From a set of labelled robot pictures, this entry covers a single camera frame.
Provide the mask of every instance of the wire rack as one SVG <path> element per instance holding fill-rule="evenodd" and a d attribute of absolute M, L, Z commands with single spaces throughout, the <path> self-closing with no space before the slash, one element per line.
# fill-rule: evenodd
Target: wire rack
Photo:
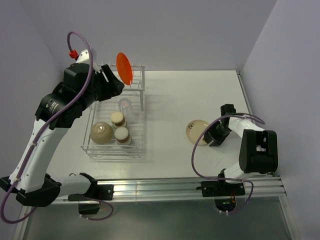
<path fill-rule="evenodd" d="M 120 79 L 116 65 L 109 64 L 111 70 Z M 144 143 L 144 125 L 145 125 L 145 81 L 146 81 L 146 66 L 131 64 L 133 81 L 130 86 L 125 86 L 122 94 L 115 96 L 106 101 L 96 101 L 90 107 L 89 118 L 85 130 L 83 144 L 81 148 L 95 160 L 139 160 L 142 159 L 143 143 Z M 90 129 L 97 122 L 106 122 L 111 124 L 111 114 L 119 111 L 118 102 L 121 99 L 127 98 L 131 101 L 132 111 L 125 113 L 127 121 L 127 129 L 132 137 L 130 145 L 117 145 L 115 136 L 108 144 L 96 144 L 90 138 Z"/>

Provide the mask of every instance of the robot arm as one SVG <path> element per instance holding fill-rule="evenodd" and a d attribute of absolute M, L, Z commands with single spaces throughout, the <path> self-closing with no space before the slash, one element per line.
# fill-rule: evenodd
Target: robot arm
<path fill-rule="evenodd" d="M 33 131 L 23 153 L 23 156 L 10 176 L 0 178 L 0 187 L 6 192 L 11 183 L 16 180 L 17 173 L 22 166 L 30 144 L 33 144 L 39 129 L 61 108 L 70 103 L 82 89 L 89 72 L 89 54 L 85 49 L 77 58 L 77 62 L 64 70 L 63 81 L 60 82 L 51 94 L 45 96 L 35 113 Z M 57 178 L 46 173 L 49 163 L 58 144 L 71 128 L 75 119 L 82 115 L 94 101 L 104 101 L 122 93 L 124 84 L 113 74 L 109 66 L 98 67 L 93 64 L 94 73 L 83 95 L 65 112 L 52 121 L 49 127 L 40 136 L 37 145 L 18 180 L 13 193 L 16 199 L 24 206 L 46 207 L 59 196 L 72 194 L 91 194 L 97 181 L 85 173 L 77 176 Z"/>
<path fill-rule="evenodd" d="M 221 107 L 221 115 L 236 115 L 233 104 Z M 277 134 L 264 130 L 248 119 L 225 118 L 214 124 L 204 135 L 210 146 L 220 146 L 234 131 L 241 138 L 239 161 L 223 170 L 225 178 L 245 180 L 252 176 L 275 172 L 278 168 Z M 226 180 L 237 184 L 239 181 Z"/>

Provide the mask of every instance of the purple cable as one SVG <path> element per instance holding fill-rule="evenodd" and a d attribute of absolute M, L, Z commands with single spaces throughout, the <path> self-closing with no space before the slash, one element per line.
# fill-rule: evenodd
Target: purple cable
<path fill-rule="evenodd" d="M 88 75 L 86 77 L 86 80 L 85 80 L 85 83 L 81 89 L 81 91 L 75 96 L 75 98 L 69 102 L 67 105 L 65 105 L 62 109 L 60 109 L 56 114 L 54 114 L 48 121 L 45 122 L 45 124 L 40 128 L 40 130 L 38 131 L 38 133 L 35 135 L 35 138 L 33 139 L 32 143 L 33 144 L 37 144 L 39 138 L 41 137 L 42 133 L 47 129 L 47 127 L 49 126 L 50 123 L 52 123 L 59 115 L 61 115 L 64 111 L 66 111 L 68 108 L 70 108 L 70 106 L 72 106 L 81 96 L 82 94 L 84 94 L 87 86 L 89 85 L 90 83 L 90 79 L 91 79 L 91 76 L 92 76 L 92 72 L 93 72 L 93 57 L 92 57 L 92 52 L 91 52 L 91 48 L 87 42 L 87 40 L 78 32 L 75 32 L 75 31 L 70 31 L 67 35 L 67 43 L 68 43 L 68 47 L 69 47 L 69 50 L 72 51 L 73 49 L 71 48 L 71 45 L 70 45 L 70 36 L 72 34 L 75 34 L 77 35 L 84 43 L 86 49 L 88 50 L 88 53 L 89 53 L 89 72 L 88 72 Z M 21 175 L 22 173 L 24 172 L 25 168 L 26 168 L 26 165 L 27 165 L 27 162 L 34 150 L 35 146 L 34 145 L 31 145 L 24 157 L 24 160 L 21 164 L 21 167 L 16 175 L 16 179 L 20 179 L 21 178 Z M 36 207 L 33 207 L 31 209 L 31 211 L 26 214 L 24 217 L 18 219 L 18 220 L 14 220 L 14 221 L 11 221 L 9 219 L 6 218 L 5 216 L 5 205 L 6 205 L 6 201 L 8 200 L 8 197 L 9 195 L 12 193 L 13 189 L 16 187 L 16 185 L 18 184 L 18 181 L 14 181 L 11 185 L 11 187 L 9 188 L 9 190 L 7 191 L 7 193 L 5 194 L 3 200 L 2 200 L 2 203 L 1 203 L 1 207 L 0 207 L 0 215 L 1 215 L 1 219 L 7 223 L 7 224 L 17 224 L 23 220 L 25 220 L 26 218 L 28 218 L 35 210 L 36 210 Z"/>
<path fill-rule="evenodd" d="M 217 176 L 204 176 L 202 174 L 200 174 L 197 170 L 196 170 L 196 167 L 195 167 L 195 153 L 196 153 L 196 148 L 200 142 L 200 140 L 202 139 L 203 135 L 205 135 L 205 133 L 209 130 L 209 128 L 211 128 L 216 122 L 222 120 L 222 119 L 226 119 L 226 118 L 238 118 L 238 119 L 251 119 L 253 121 L 256 121 L 257 123 L 260 123 L 260 124 L 266 124 L 261 118 L 257 117 L 257 116 L 254 116 L 252 114 L 249 114 L 249 113 L 240 113 L 242 115 L 224 115 L 224 116 L 221 116 L 219 118 L 217 118 L 216 120 L 214 120 L 212 123 L 210 123 L 208 125 L 208 127 L 200 134 L 199 138 L 196 140 L 195 144 L 194 144 L 194 147 L 193 147 L 193 150 L 192 150 L 192 154 L 191 154 L 191 166 L 192 166 L 192 169 L 193 171 L 195 172 L 195 174 L 197 174 L 199 177 L 203 178 L 203 179 L 208 179 L 208 180 L 230 180 L 230 181 L 238 181 L 238 182 L 242 182 L 242 183 L 249 183 L 251 184 L 251 191 L 249 193 L 249 196 L 247 197 L 246 201 L 241 205 L 239 206 L 237 209 L 233 210 L 233 211 L 230 211 L 228 212 L 229 214 L 233 214 L 233 213 L 236 213 L 238 212 L 239 210 L 241 210 L 245 205 L 247 205 L 247 203 L 249 202 L 253 192 L 254 192 L 254 183 L 250 180 L 242 180 L 242 179 L 237 179 L 237 178 L 228 178 L 228 177 L 217 177 Z"/>
<path fill-rule="evenodd" d="M 92 218 L 92 217 L 87 217 L 87 216 L 81 215 L 81 217 L 83 217 L 86 220 L 101 221 L 101 220 L 105 220 L 105 219 L 109 218 L 114 213 L 114 207 L 109 202 L 106 202 L 106 201 L 103 201 L 103 200 L 99 200 L 99 199 L 93 199 L 93 198 L 82 196 L 82 195 L 81 195 L 81 197 L 83 197 L 84 199 L 90 200 L 90 201 L 96 201 L 96 202 L 99 202 L 101 204 L 106 204 L 111 208 L 111 212 L 107 216 L 104 216 L 104 217 L 101 217 L 101 218 Z"/>

